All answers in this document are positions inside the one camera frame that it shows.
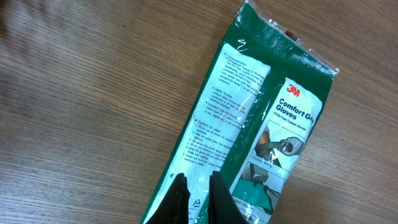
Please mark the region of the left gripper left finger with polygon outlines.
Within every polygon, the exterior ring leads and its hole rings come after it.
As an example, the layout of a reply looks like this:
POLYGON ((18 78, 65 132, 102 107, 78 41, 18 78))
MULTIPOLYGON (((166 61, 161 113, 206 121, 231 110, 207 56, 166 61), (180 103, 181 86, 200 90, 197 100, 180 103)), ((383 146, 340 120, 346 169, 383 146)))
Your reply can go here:
POLYGON ((190 192, 187 187, 187 178, 179 173, 165 197, 161 201, 147 224, 188 224, 188 203, 190 192))

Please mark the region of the green white plastic package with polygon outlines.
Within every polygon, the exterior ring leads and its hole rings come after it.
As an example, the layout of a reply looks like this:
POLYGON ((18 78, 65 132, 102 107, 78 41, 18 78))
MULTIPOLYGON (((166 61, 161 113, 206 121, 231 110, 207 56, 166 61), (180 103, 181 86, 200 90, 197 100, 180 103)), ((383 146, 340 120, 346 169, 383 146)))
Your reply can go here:
POLYGON ((188 223, 208 223, 218 171, 248 223, 268 224, 339 70, 246 1, 219 44, 142 218, 175 177, 190 192, 188 223))

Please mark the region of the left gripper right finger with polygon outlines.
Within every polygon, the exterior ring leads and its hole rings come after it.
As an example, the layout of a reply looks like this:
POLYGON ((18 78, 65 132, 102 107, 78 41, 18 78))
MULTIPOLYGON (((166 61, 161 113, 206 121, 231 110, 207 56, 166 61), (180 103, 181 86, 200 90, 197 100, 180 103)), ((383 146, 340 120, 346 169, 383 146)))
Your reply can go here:
POLYGON ((248 224, 218 171, 210 176, 209 190, 209 224, 248 224))

